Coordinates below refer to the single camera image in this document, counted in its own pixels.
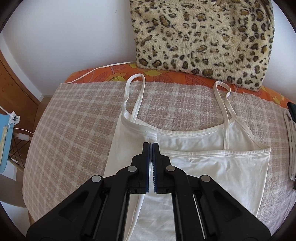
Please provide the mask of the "leopard print plush pillow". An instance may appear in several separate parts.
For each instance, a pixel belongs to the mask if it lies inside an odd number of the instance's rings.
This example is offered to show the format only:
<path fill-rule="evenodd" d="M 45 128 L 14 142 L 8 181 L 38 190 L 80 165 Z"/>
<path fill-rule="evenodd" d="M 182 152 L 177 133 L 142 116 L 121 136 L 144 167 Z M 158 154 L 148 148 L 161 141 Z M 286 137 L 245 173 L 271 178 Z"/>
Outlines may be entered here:
<path fill-rule="evenodd" d="M 274 38 L 271 1 L 130 1 L 136 62 L 258 91 Z"/>

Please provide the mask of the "white camisole top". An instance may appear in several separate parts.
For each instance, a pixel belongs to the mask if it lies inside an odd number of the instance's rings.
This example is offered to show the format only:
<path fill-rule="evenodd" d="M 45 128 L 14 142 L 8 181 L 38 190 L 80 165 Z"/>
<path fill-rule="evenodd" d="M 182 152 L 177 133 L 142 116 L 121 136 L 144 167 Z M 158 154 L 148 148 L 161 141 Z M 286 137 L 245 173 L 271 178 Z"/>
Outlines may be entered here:
<path fill-rule="evenodd" d="M 258 214 L 266 182 L 271 149 L 258 141 L 248 125 L 237 116 L 218 87 L 231 92 L 229 85 L 216 81 L 213 92 L 223 123 L 201 131 L 180 132 L 156 128 L 138 119 L 144 92 L 131 113 L 122 107 L 113 136 L 104 176 L 129 166 L 142 152 L 143 143 L 158 143 L 160 153 L 185 173 L 209 175 L 253 215 Z M 171 196 L 131 195 L 124 240 L 175 240 Z"/>

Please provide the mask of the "pink plaid blanket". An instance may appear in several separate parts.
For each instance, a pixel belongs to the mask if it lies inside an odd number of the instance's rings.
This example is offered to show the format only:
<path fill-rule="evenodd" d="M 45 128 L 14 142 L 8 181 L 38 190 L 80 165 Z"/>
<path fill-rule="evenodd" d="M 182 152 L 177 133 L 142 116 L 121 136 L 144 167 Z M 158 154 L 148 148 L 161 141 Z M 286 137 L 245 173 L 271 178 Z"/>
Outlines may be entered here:
<path fill-rule="evenodd" d="M 124 100 L 124 82 L 61 84 L 44 111 L 28 151 L 23 200 L 38 220 L 92 175 L 103 174 Z M 230 103 L 261 142 L 271 147 L 259 219 L 275 232 L 295 204 L 288 175 L 285 109 L 252 94 Z M 165 130 L 197 131 L 222 123 L 210 87 L 149 82 L 139 119 Z"/>

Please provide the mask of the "orange floral bed sheet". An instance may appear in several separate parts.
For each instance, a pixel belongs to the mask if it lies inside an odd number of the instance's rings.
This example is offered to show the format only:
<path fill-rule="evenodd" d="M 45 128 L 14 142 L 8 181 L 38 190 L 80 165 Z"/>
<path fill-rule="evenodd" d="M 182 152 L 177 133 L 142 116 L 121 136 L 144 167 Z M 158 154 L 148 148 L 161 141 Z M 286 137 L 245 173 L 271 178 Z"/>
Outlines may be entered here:
<path fill-rule="evenodd" d="M 139 68 L 136 63 L 125 62 L 74 72 L 68 77 L 66 83 L 127 81 L 128 78 L 137 73 L 143 74 L 148 82 L 201 85 L 210 88 L 213 87 L 215 82 L 213 79 L 188 73 L 142 69 Z M 271 101 L 282 108 L 287 108 L 287 103 L 290 102 L 290 99 L 265 86 L 262 86 L 259 91 L 247 90 L 242 87 L 237 87 L 234 84 L 229 84 L 229 86 L 233 92 L 253 94 L 259 98 Z"/>

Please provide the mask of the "light blue chair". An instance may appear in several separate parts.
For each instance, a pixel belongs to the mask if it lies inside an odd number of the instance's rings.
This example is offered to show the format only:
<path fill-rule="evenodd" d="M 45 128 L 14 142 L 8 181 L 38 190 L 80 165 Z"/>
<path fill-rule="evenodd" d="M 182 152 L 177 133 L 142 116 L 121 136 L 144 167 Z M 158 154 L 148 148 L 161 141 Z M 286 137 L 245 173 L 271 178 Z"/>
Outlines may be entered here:
<path fill-rule="evenodd" d="M 1 173 L 3 173 L 6 169 L 9 158 L 11 140 L 13 137 L 14 125 L 10 123 L 9 120 L 10 116 L 8 114 L 1 114 Z"/>

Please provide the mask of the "wooden door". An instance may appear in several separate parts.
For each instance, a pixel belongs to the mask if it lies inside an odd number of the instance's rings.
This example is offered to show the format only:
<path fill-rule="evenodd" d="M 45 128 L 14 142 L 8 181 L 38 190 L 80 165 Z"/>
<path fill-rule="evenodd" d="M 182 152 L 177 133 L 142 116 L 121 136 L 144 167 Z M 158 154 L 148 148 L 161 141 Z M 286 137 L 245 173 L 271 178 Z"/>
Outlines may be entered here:
<path fill-rule="evenodd" d="M 35 130 L 35 119 L 40 101 L 22 84 L 1 55 L 1 106 L 9 113 L 20 116 L 17 128 Z"/>

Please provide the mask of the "folded clothes pile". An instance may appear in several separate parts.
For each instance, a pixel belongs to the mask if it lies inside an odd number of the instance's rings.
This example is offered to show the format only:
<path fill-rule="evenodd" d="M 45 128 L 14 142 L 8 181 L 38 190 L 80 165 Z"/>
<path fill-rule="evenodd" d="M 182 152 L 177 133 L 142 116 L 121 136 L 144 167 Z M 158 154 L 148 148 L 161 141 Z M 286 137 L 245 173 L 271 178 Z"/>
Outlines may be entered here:
<path fill-rule="evenodd" d="M 285 125 L 287 127 L 288 144 L 290 152 L 290 162 L 288 167 L 288 174 L 290 180 L 293 181 L 293 189 L 295 190 L 295 104 L 287 103 L 287 108 L 284 112 Z"/>

